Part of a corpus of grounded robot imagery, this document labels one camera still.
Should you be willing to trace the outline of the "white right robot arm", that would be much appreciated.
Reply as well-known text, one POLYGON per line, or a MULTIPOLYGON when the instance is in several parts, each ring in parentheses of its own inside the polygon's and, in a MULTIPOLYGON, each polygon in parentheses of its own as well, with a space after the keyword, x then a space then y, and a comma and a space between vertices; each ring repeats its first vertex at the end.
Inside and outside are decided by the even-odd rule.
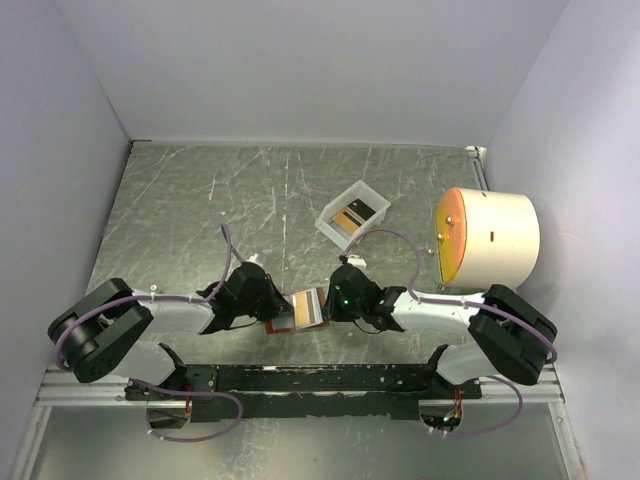
POLYGON ((471 295, 414 293, 382 288, 361 269, 344 264, 330 277, 324 311, 331 321, 363 320, 383 332, 441 330, 463 336, 464 344, 434 353, 434 367, 424 374, 426 390, 439 398, 468 380, 497 374, 535 385, 557 357, 553 322, 500 284, 471 295))

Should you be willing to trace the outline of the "brown leather card holder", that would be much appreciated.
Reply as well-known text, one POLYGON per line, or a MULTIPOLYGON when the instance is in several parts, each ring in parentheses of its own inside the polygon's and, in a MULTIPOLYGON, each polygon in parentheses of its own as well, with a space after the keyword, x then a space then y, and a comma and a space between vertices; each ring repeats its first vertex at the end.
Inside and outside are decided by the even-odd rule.
POLYGON ((285 297, 292 309, 265 325, 269 335, 301 333, 329 326, 322 307, 326 298, 322 287, 300 290, 285 297))

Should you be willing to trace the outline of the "gold card with stripe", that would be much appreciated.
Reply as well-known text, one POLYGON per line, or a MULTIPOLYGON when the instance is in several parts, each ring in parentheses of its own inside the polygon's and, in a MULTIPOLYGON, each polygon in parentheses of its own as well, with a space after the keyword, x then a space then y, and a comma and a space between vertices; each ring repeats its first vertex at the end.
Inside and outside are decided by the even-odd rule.
POLYGON ((292 296, 294 327, 305 329, 323 322, 320 294, 317 289, 299 291, 292 296))

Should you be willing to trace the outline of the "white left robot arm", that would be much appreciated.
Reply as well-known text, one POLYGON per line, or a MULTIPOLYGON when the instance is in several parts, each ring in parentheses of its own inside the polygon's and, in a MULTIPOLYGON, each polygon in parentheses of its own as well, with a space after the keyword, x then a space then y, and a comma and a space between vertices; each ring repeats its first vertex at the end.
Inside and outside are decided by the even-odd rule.
POLYGON ((143 341, 144 333, 209 335, 229 330, 238 317, 269 322, 292 312, 271 276, 246 261, 228 279, 188 296, 144 294, 121 278, 109 279, 56 318, 47 335, 56 361, 79 382, 119 374, 146 380, 173 399, 187 385, 184 364, 170 347, 143 341))

